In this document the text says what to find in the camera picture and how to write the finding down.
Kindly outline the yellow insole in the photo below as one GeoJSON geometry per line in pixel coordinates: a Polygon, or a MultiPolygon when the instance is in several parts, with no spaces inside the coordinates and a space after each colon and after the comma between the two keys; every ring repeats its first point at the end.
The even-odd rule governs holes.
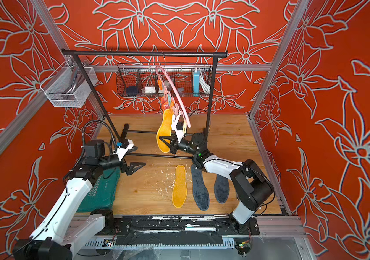
{"type": "Polygon", "coordinates": [[[187,170],[184,165],[178,165],[175,169],[175,183],[172,192],[172,202],[175,208],[181,208],[187,199],[186,173],[187,170]]]}
{"type": "Polygon", "coordinates": [[[157,146],[163,153],[168,153],[170,148],[160,139],[160,137],[170,137],[171,136],[171,124],[173,111],[171,109],[166,109],[163,112],[162,123],[156,134],[157,146]]]}

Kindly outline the red insole front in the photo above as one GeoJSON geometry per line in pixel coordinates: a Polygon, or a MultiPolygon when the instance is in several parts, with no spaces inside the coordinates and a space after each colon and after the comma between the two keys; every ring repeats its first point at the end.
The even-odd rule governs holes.
{"type": "Polygon", "coordinates": [[[161,98],[161,108],[162,111],[170,108],[170,101],[166,97],[161,98]]]}

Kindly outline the yellow insole front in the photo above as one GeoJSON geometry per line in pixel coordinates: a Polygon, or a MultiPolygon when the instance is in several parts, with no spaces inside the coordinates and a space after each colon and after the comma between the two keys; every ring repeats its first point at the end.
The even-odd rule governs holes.
{"type": "Polygon", "coordinates": [[[181,208],[187,199],[186,173],[187,170],[184,165],[178,165],[175,169],[175,183],[172,192],[172,202],[175,208],[181,208]]]}

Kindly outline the pink clip hanger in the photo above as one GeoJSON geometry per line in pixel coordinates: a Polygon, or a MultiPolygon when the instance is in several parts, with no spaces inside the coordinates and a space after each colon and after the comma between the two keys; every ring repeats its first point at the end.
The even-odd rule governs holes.
{"type": "Polygon", "coordinates": [[[170,101],[170,108],[173,110],[174,116],[172,119],[172,129],[174,123],[184,121],[187,123],[187,130],[191,128],[190,119],[186,111],[185,105],[179,95],[179,91],[173,83],[171,77],[161,66],[156,66],[155,73],[159,91],[163,93],[163,97],[170,101]]]}

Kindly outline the dark grey insole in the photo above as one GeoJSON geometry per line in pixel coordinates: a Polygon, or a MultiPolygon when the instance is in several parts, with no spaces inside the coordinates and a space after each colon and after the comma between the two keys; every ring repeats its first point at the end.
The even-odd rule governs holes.
{"type": "Polygon", "coordinates": [[[191,166],[191,177],[194,201],[200,210],[207,211],[210,202],[209,192],[205,186],[202,171],[194,164],[191,166]]]}
{"type": "Polygon", "coordinates": [[[229,180],[226,177],[217,175],[214,184],[214,194],[217,202],[220,204],[224,204],[228,200],[229,193],[229,180]]]}

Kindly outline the dark grey insole front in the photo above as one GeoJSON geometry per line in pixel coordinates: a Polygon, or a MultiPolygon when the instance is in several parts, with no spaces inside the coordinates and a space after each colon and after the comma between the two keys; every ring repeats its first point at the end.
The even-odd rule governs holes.
{"type": "Polygon", "coordinates": [[[214,194],[217,202],[220,204],[224,204],[228,200],[229,193],[229,180],[226,177],[217,175],[214,184],[214,194]]]}

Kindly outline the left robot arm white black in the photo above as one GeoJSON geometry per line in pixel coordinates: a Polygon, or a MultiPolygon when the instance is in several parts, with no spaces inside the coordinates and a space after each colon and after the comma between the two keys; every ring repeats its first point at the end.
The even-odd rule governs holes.
{"type": "Polygon", "coordinates": [[[138,162],[126,164],[124,157],[135,150],[137,147],[130,139],[117,143],[108,156],[103,140],[84,143],[77,163],[64,177],[64,191],[30,237],[15,244],[12,250],[14,259],[71,260],[95,234],[111,228],[111,210],[96,209],[75,231],[67,234],[79,206],[105,170],[120,169],[132,175],[145,166],[138,162]]]}

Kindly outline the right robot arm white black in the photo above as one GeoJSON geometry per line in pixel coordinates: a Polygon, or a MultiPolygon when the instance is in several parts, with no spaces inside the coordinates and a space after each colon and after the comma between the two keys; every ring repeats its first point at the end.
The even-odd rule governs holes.
{"type": "Polygon", "coordinates": [[[193,134],[190,140],[173,136],[157,139],[172,154],[183,151],[192,155],[196,169],[232,181],[239,198],[239,204],[231,214],[231,221],[235,224],[246,224],[260,207],[266,206],[266,200],[275,195],[273,185],[255,161],[235,162],[214,155],[208,150],[208,138],[203,133],[193,134]]]}

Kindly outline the green plastic tool case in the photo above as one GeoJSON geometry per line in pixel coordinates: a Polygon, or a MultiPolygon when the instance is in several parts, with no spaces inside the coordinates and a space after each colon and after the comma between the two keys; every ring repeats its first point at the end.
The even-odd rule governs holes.
{"type": "Polygon", "coordinates": [[[120,175],[118,167],[103,171],[96,184],[81,202],[77,213],[92,212],[96,209],[112,209],[120,175]]]}

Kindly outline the white box in basket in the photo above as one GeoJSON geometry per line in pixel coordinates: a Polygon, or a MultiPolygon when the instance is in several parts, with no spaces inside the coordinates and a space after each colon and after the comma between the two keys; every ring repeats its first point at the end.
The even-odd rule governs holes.
{"type": "Polygon", "coordinates": [[[154,95],[156,94],[155,86],[145,86],[142,88],[142,94],[144,95],[154,95]]]}

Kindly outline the dark blue round item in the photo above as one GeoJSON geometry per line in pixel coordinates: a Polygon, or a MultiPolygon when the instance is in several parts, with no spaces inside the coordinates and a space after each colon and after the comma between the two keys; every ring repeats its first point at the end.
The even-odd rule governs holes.
{"type": "Polygon", "coordinates": [[[125,90],[127,96],[137,96],[138,87],[137,86],[128,86],[125,90]]]}

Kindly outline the light blue box in basket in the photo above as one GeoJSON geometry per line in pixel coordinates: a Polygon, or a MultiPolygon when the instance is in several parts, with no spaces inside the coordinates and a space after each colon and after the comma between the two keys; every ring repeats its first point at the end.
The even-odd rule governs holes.
{"type": "Polygon", "coordinates": [[[193,96],[197,97],[199,96],[200,92],[200,70],[198,68],[195,68],[192,71],[192,93],[193,96]]]}

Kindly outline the black metal clothes rack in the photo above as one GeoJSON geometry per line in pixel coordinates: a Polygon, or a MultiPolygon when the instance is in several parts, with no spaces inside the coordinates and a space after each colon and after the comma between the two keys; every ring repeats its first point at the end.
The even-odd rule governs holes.
{"type": "MultiPolygon", "coordinates": [[[[134,65],[157,65],[163,66],[167,65],[168,63],[186,63],[184,62],[184,58],[190,59],[192,57],[197,58],[211,58],[213,61],[212,63],[208,64],[212,66],[212,83],[210,88],[210,93],[208,96],[199,96],[199,98],[208,98],[208,107],[205,110],[207,113],[206,119],[206,126],[203,129],[203,134],[208,137],[209,129],[211,124],[211,113],[212,113],[212,105],[213,105],[213,97],[214,97],[214,89],[215,89],[215,78],[217,72],[218,61],[220,59],[224,59],[228,56],[226,52],[163,52],[163,51],[146,51],[146,52],[139,52],[139,51],[109,51],[109,50],[89,50],[89,51],[81,51],[81,50],[66,50],[62,49],[61,51],[63,55],[70,56],[74,59],[76,64],[79,66],[83,74],[86,74],[86,67],[81,66],[81,57],[82,56],[99,56],[99,57],[119,57],[124,59],[128,57],[130,59],[134,57],[149,57],[151,61],[147,62],[140,62],[140,61],[123,61],[122,64],[132,63],[134,65]]],[[[116,78],[117,73],[117,65],[115,66],[94,66],[96,72],[99,73],[110,73],[114,74],[116,78]]],[[[127,96],[120,96],[117,94],[117,90],[114,91],[114,94],[121,99],[122,103],[120,109],[124,109],[126,107],[133,107],[134,109],[142,112],[155,112],[155,113],[162,113],[161,104],[159,106],[155,106],[156,102],[161,102],[160,96],[157,97],[149,97],[149,96],[139,96],[139,97],[127,97],[127,96]]]]}

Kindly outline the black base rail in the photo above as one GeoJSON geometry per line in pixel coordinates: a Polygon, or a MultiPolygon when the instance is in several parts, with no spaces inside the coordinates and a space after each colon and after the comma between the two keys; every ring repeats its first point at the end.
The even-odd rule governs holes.
{"type": "Polygon", "coordinates": [[[113,229],[98,233],[86,246],[233,248],[236,240],[250,240],[259,233],[255,218],[239,224],[227,214],[115,216],[113,229]]]}

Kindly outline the white mesh wall basket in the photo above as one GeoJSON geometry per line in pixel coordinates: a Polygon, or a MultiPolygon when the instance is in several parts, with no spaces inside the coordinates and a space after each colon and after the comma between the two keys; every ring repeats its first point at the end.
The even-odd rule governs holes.
{"type": "Polygon", "coordinates": [[[41,90],[58,108],[82,108],[92,92],[78,65],[62,68],[41,90]]]}

